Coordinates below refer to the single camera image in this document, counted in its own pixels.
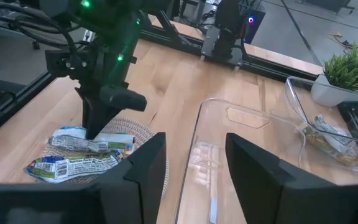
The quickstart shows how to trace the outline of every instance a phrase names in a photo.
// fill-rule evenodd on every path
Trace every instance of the clear plastic bin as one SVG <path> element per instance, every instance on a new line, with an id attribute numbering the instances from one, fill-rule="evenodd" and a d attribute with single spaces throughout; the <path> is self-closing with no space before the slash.
<path id="1" fill-rule="evenodd" d="M 313 85 L 322 91 L 339 91 L 342 103 L 334 106 L 318 103 L 311 94 Z M 358 92 L 290 77 L 271 113 L 306 132 L 300 167 L 335 184 L 358 184 Z M 322 128 L 316 122 L 319 117 L 347 136 Z M 335 141 L 335 146 L 342 151 L 333 148 L 325 136 Z M 338 146 L 335 139 L 345 144 Z"/>
<path id="2" fill-rule="evenodd" d="M 236 133 L 298 166 L 304 134 L 291 122 L 223 100 L 201 104 L 178 208 L 177 223 L 245 223 L 230 177 L 226 133 Z"/>

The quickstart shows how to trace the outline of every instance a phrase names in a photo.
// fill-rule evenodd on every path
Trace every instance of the wooden tabletop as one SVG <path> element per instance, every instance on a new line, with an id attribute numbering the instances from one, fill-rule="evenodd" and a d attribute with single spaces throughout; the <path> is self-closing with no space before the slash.
<path id="1" fill-rule="evenodd" d="M 194 28 L 177 24 L 180 32 L 202 38 Z M 246 46 L 249 54 L 319 74 L 321 67 L 264 49 Z M 191 136 L 200 104 L 220 98 L 255 110 L 269 111 L 283 83 L 253 73 L 222 67 L 158 44 L 139 40 L 126 81 L 148 101 L 144 112 L 119 116 L 167 133 L 170 180 L 158 223 L 174 223 Z M 48 137 L 60 126 L 81 123 L 78 83 L 58 78 L 0 128 L 0 183 L 34 182 L 23 168 L 40 157 Z"/>

